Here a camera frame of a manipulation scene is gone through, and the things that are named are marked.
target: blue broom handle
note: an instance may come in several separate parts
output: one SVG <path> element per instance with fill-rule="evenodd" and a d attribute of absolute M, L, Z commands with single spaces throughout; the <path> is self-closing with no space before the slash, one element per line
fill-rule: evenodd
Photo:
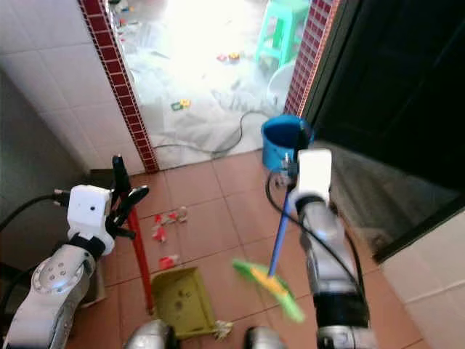
<path fill-rule="evenodd" d="M 289 213 L 288 204 L 288 190 L 284 196 L 284 210 L 285 213 Z M 276 267 L 278 266 L 279 254 L 281 247 L 283 246 L 284 236 L 286 234 L 286 227 L 288 225 L 288 218 L 284 214 L 281 215 L 279 221 L 278 234 L 276 234 L 275 246 L 273 247 L 273 254 L 271 256 L 270 269 L 268 270 L 268 277 L 271 278 L 275 275 Z"/>

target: white tiled wall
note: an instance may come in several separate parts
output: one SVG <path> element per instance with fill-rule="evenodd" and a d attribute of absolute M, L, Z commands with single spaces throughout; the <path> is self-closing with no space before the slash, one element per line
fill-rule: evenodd
<path fill-rule="evenodd" d="M 0 0 L 0 66 L 86 169 L 144 171 L 76 0 Z"/>
<path fill-rule="evenodd" d="M 465 211 L 382 269 L 432 348 L 465 348 Z"/>

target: green broom head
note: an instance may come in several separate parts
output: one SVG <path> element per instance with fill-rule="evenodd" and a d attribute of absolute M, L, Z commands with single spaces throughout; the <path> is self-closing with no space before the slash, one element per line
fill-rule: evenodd
<path fill-rule="evenodd" d="M 249 280 L 256 281 L 267 289 L 281 304 L 285 313 L 296 322 L 303 322 L 305 314 L 300 309 L 286 282 L 279 276 L 268 277 L 268 268 L 234 259 L 232 266 Z"/>

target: blue plastic bucket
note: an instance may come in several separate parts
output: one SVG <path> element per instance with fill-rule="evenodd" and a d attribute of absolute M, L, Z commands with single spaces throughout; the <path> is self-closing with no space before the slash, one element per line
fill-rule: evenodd
<path fill-rule="evenodd" d="M 262 161 L 270 171 L 278 171 L 282 167 L 286 154 L 292 160 L 302 125 L 310 136 L 309 124 L 295 115 L 282 114 L 262 125 Z"/>

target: green plastic stool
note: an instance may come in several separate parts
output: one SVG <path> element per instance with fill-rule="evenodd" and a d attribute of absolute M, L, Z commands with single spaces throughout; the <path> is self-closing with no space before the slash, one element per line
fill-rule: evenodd
<path fill-rule="evenodd" d="M 294 45 L 300 44 L 296 37 L 297 25 L 307 20 L 310 3 L 301 0 L 272 0 L 268 2 L 259 42 L 256 48 L 255 61 L 259 61 L 262 54 L 279 59 L 279 67 L 289 62 L 296 54 Z M 268 24 L 271 18 L 277 18 L 275 30 L 268 34 Z M 267 42 L 272 39 L 271 47 Z"/>

